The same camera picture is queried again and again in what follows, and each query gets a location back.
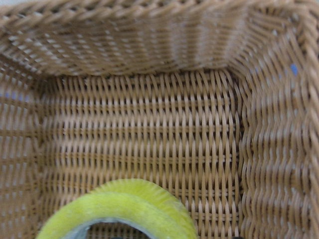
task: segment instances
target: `brown basket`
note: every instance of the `brown basket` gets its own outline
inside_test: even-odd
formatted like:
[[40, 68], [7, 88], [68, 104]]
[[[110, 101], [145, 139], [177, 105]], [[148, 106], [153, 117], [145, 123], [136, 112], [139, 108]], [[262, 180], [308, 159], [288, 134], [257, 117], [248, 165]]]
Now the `brown basket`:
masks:
[[[319, 238], [314, 0], [55, 0], [0, 9], [0, 237], [118, 178], [201, 239]], [[100, 224], [88, 238], [146, 238]]]

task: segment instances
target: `yellow fuzzy toy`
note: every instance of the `yellow fuzzy toy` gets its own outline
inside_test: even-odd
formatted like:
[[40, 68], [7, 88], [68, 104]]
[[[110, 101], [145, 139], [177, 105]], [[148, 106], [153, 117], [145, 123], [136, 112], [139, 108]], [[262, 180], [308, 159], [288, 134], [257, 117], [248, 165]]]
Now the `yellow fuzzy toy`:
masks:
[[36, 239], [84, 239], [95, 223], [125, 223], [151, 239], [196, 239], [184, 205], [142, 179], [111, 181], [56, 212]]

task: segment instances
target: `wicker weave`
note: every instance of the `wicker weave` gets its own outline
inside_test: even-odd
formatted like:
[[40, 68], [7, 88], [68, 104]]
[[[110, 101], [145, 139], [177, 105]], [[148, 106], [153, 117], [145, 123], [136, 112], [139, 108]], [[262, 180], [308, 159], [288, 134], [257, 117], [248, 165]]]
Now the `wicker weave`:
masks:
[[[201, 239], [319, 238], [319, 6], [56, 0], [0, 9], [0, 237], [118, 178]], [[99, 224], [88, 238], [147, 238]]]

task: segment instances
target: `blue spot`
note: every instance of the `blue spot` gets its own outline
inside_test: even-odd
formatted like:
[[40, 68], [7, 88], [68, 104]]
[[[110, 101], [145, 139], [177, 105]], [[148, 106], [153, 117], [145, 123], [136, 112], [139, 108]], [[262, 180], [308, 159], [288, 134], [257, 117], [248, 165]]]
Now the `blue spot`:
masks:
[[291, 64], [290, 69], [292, 70], [294, 76], [296, 76], [298, 74], [298, 68], [295, 64]]

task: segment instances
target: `woven basket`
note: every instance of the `woven basket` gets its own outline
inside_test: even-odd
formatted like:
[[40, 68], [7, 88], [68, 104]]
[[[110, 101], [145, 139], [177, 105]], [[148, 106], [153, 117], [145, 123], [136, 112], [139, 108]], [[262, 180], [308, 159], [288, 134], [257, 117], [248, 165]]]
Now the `woven basket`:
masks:
[[[0, 237], [144, 178], [201, 239], [319, 238], [314, 0], [43, 0], [0, 9]], [[147, 238], [121, 224], [90, 239]]]

